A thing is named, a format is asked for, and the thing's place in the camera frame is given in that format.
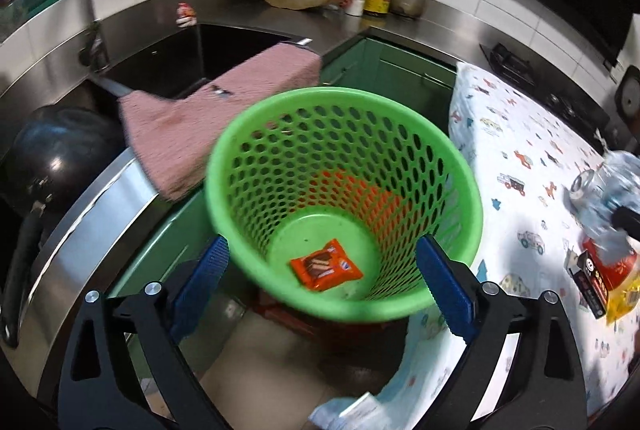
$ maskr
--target blue gripper pad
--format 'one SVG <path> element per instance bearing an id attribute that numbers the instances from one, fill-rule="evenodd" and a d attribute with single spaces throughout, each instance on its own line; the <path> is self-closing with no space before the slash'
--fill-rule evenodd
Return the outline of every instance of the blue gripper pad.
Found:
<path id="1" fill-rule="evenodd" d="M 468 345 L 478 333 L 474 325 L 474 305 L 454 277 L 445 253 L 435 240 L 420 237 L 415 246 L 415 260 L 422 278 L 438 304 L 450 331 Z"/>
<path id="2" fill-rule="evenodd" d="M 229 247 L 226 239 L 219 235 L 204 252 L 174 301 L 174 324 L 169 333 L 175 344 L 196 330 L 228 262 Z"/>

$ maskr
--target pink towel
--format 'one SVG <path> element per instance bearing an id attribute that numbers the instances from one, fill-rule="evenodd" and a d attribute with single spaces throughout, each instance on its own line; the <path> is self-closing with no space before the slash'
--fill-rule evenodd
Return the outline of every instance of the pink towel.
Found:
<path id="1" fill-rule="evenodd" d="M 274 94 L 316 85 L 320 65 L 312 51 L 278 44 L 184 100 L 133 91 L 120 99 L 129 146 L 160 194 L 177 201 L 202 181 L 213 144 L 238 113 Z M 220 96 L 217 88 L 233 94 Z"/>

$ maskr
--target green plastic basket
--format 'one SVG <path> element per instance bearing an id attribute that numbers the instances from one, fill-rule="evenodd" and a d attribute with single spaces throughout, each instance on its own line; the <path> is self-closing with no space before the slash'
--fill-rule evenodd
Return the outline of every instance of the green plastic basket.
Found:
<path id="1" fill-rule="evenodd" d="M 482 233 L 476 181 L 449 139 L 392 100 L 345 88 L 282 93 L 238 115 L 207 167 L 207 206 L 232 258 L 261 288 L 335 321 L 396 319 L 434 303 L 415 264 L 432 233 L 471 264 Z M 312 292 L 289 261 L 338 239 L 364 273 Z"/>

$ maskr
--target jar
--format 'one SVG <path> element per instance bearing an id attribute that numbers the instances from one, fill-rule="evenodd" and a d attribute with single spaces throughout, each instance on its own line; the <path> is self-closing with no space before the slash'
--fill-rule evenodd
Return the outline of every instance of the jar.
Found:
<path id="1" fill-rule="evenodd" d="M 26 22 L 24 0 L 0 0 L 0 43 Z"/>

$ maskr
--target wok handle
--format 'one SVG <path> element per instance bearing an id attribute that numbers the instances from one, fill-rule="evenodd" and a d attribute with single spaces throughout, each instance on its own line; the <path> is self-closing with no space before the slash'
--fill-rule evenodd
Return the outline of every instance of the wok handle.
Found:
<path id="1" fill-rule="evenodd" d="M 29 276 L 31 264 L 33 264 L 40 251 L 38 245 L 43 230 L 40 219 L 41 214 L 42 210 L 35 207 L 23 219 L 18 232 L 18 243 L 4 283 L 0 333 L 2 333 L 4 342 L 12 349 L 18 346 L 20 307 L 27 277 Z"/>

